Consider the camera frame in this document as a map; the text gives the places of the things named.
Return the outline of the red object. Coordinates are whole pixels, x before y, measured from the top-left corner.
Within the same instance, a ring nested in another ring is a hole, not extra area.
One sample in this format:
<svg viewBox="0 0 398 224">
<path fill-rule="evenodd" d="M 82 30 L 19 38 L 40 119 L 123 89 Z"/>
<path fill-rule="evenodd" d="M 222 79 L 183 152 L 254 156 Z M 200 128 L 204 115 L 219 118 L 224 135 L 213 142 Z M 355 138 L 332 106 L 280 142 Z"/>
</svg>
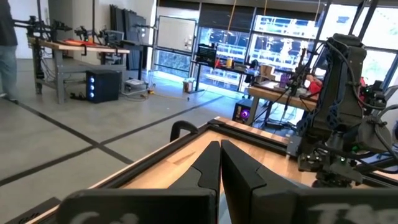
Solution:
<svg viewBox="0 0 398 224">
<path fill-rule="evenodd" d="M 310 82 L 308 86 L 308 90 L 312 95 L 319 94 L 323 87 L 323 82 L 316 78 L 315 76 L 308 74 L 306 76 L 306 79 Z"/>
</svg>

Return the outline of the purple container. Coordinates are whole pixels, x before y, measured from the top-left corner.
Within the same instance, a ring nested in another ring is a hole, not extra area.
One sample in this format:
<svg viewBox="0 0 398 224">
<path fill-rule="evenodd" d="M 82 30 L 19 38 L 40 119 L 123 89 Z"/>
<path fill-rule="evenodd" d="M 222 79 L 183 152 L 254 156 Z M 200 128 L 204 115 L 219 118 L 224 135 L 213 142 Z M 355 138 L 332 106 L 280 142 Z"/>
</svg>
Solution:
<svg viewBox="0 0 398 224">
<path fill-rule="evenodd" d="M 282 73 L 280 76 L 279 87 L 286 89 L 289 86 L 291 76 L 292 75 L 290 73 Z"/>
</svg>

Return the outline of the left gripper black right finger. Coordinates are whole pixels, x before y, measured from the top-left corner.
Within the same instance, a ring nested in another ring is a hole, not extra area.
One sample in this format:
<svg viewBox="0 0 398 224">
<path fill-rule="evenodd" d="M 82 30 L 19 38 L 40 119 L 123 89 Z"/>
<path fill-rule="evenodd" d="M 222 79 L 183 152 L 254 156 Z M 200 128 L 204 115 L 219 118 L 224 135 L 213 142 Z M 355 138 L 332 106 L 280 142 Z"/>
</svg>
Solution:
<svg viewBox="0 0 398 224">
<path fill-rule="evenodd" d="M 299 185 L 228 140 L 221 174 L 232 224 L 398 224 L 398 190 Z"/>
</svg>

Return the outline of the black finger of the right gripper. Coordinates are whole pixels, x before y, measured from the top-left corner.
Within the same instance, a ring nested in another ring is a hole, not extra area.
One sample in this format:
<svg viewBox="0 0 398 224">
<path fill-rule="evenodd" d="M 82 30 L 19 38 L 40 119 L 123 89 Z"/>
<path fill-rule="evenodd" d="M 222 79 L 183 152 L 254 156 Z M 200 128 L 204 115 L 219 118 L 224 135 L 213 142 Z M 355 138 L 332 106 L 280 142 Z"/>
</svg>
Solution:
<svg viewBox="0 0 398 224">
<path fill-rule="evenodd" d="M 335 174 L 326 172 L 324 170 L 318 171 L 315 176 L 316 180 L 313 182 L 314 188 L 332 188 L 337 187 Z"/>
<path fill-rule="evenodd" d="M 360 172 L 351 170 L 344 172 L 343 174 L 338 174 L 338 183 L 340 187 L 352 188 L 352 183 L 355 185 L 361 185 L 363 183 L 363 176 Z"/>
</svg>

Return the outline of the person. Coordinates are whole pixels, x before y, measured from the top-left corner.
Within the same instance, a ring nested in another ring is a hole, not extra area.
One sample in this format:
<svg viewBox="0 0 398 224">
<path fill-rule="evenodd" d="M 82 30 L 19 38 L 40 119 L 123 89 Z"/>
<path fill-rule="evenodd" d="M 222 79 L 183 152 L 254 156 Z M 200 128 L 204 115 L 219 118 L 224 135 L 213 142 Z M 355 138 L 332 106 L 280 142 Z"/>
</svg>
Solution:
<svg viewBox="0 0 398 224">
<path fill-rule="evenodd" d="M 0 96 L 17 98 L 17 36 L 8 0 L 0 0 Z"/>
</svg>

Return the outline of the brown cardboard box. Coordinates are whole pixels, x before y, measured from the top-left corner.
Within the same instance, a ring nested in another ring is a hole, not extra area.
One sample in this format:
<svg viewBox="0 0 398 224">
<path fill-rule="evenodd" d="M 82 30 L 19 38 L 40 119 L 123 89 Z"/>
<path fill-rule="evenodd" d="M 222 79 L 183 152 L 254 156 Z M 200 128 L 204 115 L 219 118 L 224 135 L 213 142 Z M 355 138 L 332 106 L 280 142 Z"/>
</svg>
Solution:
<svg viewBox="0 0 398 224">
<path fill-rule="evenodd" d="M 275 81 L 274 67 L 270 65 L 261 65 L 261 78 L 263 80 Z"/>
</svg>

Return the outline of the small grey bucket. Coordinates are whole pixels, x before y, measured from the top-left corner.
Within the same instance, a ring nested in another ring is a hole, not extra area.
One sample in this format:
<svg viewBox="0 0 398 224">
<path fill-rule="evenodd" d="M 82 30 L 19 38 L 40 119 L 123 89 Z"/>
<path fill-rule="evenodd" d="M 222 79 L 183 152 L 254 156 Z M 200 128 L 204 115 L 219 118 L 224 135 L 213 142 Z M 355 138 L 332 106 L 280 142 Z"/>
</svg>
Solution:
<svg viewBox="0 0 398 224">
<path fill-rule="evenodd" d="M 188 78 L 183 80 L 183 92 L 190 93 L 193 90 L 193 80 Z"/>
</svg>

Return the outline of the black computer tower blue lights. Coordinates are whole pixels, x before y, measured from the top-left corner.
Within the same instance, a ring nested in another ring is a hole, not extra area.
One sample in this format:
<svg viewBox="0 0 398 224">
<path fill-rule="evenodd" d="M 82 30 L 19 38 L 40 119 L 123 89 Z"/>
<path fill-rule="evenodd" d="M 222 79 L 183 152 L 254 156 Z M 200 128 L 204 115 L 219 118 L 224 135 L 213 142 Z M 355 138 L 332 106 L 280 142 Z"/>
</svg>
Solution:
<svg viewBox="0 0 398 224">
<path fill-rule="evenodd" d="M 86 100 L 104 103 L 119 99 L 121 72 L 113 70 L 86 71 Z"/>
</svg>

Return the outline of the wooden-top grey workbench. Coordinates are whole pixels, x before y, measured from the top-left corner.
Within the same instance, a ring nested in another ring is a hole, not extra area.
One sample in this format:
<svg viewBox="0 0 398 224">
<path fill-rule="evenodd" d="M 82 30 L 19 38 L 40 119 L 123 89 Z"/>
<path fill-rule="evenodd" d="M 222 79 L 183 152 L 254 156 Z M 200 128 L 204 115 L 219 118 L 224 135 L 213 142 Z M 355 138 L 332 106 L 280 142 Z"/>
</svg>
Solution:
<svg viewBox="0 0 398 224">
<path fill-rule="evenodd" d="M 121 65 L 95 65 L 88 62 L 77 61 L 75 63 L 65 63 L 63 59 L 64 51 L 69 52 L 94 52 L 94 53 L 109 53 L 127 55 L 130 53 L 127 49 L 115 49 L 110 47 L 98 47 L 98 46 L 77 46 L 77 45 L 65 45 L 55 42 L 49 42 L 46 40 L 39 39 L 37 37 L 28 37 L 28 43 L 32 49 L 32 56 L 34 59 L 34 83 L 36 94 L 42 93 L 42 87 L 47 86 L 52 88 L 57 93 L 57 103 L 64 104 L 65 102 L 65 80 L 67 74 L 72 73 L 85 73 L 87 70 L 112 70 L 117 72 L 126 71 L 126 60 L 123 58 Z M 39 75 L 39 67 L 42 65 L 42 57 L 40 53 L 41 49 L 45 47 L 52 50 L 53 64 L 54 64 L 54 81 L 48 82 L 45 78 Z"/>
</svg>

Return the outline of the stack of black panels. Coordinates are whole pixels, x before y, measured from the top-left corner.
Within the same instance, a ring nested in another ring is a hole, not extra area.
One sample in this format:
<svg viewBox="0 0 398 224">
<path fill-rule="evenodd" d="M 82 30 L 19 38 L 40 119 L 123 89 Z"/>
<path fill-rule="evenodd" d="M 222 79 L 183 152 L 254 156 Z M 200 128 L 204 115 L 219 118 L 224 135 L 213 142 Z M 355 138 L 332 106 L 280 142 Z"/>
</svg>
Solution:
<svg viewBox="0 0 398 224">
<path fill-rule="evenodd" d="M 144 42 L 149 26 L 146 24 L 146 18 L 138 15 L 130 9 L 121 9 L 117 5 L 111 4 L 110 23 L 111 29 L 124 33 L 124 40 L 135 42 L 138 46 L 125 45 L 124 48 L 129 49 L 127 55 L 127 70 L 139 70 L 146 68 L 148 48 L 151 44 Z"/>
</svg>

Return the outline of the black standing desk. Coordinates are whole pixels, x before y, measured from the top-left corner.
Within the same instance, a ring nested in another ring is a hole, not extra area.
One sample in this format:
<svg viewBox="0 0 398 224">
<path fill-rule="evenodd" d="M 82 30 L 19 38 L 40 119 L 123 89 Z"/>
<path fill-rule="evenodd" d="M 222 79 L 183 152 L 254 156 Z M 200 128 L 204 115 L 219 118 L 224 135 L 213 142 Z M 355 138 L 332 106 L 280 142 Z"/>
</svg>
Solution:
<svg viewBox="0 0 398 224">
<path fill-rule="evenodd" d="M 229 91 L 243 92 L 245 87 L 253 83 L 255 74 L 226 67 L 211 67 L 206 63 L 191 61 L 195 91 L 199 84 L 222 88 Z"/>
</svg>

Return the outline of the black tripod stand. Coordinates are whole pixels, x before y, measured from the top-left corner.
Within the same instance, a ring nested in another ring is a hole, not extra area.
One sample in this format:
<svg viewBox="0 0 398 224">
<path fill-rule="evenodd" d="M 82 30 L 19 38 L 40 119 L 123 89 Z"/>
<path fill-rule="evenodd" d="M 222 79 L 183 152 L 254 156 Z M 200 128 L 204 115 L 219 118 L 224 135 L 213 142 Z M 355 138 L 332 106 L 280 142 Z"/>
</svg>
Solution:
<svg viewBox="0 0 398 224">
<path fill-rule="evenodd" d="M 300 60 L 298 62 L 297 67 L 295 68 L 294 73 L 289 78 L 287 82 L 287 99 L 285 102 L 284 111 L 288 109 L 290 100 L 296 96 L 297 90 L 302 86 L 304 76 L 308 70 L 308 63 L 304 63 L 304 58 L 307 53 L 308 49 L 303 48 L 302 53 L 300 55 Z"/>
</svg>

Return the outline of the wooden table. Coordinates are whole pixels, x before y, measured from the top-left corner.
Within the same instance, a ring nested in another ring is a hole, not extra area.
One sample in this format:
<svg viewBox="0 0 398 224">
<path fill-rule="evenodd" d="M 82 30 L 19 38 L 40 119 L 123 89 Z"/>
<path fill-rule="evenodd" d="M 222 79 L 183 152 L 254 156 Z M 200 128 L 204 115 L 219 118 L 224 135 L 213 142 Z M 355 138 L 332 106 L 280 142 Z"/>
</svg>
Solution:
<svg viewBox="0 0 398 224">
<path fill-rule="evenodd" d="M 276 82 L 265 81 L 262 83 L 254 84 L 246 88 L 249 96 L 252 97 L 252 105 L 249 114 L 249 118 L 245 122 L 246 125 L 251 126 L 256 117 L 256 111 L 259 104 L 259 100 L 267 100 L 268 106 L 267 111 L 270 111 L 273 103 L 285 104 L 300 108 L 306 111 L 311 111 L 316 107 L 318 96 L 289 96 L 286 90 L 279 91 L 276 87 Z"/>
</svg>

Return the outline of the white framed panel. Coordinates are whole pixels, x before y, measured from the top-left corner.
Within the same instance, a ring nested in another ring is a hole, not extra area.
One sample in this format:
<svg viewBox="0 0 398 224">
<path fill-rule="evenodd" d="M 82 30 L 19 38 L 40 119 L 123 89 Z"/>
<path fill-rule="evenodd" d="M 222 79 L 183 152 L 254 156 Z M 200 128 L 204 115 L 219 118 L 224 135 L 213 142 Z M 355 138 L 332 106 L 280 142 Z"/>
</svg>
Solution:
<svg viewBox="0 0 398 224">
<path fill-rule="evenodd" d="M 196 41 L 197 22 L 159 16 L 154 65 L 157 70 L 187 78 Z"/>
</svg>

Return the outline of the black computer monitor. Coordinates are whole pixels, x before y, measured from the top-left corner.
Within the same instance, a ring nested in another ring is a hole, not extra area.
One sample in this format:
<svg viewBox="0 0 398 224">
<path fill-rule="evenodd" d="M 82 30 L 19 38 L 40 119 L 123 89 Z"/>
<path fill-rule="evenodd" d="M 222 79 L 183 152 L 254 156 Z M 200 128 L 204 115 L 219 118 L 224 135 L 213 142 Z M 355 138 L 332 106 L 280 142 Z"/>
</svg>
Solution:
<svg viewBox="0 0 398 224">
<path fill-rule="evenodd" d="M 214 67 L 216 63 L 216 52 L 217 46 L 214 43 L 210 45 L 199 44 L 195 61 Z"/>
</svg>

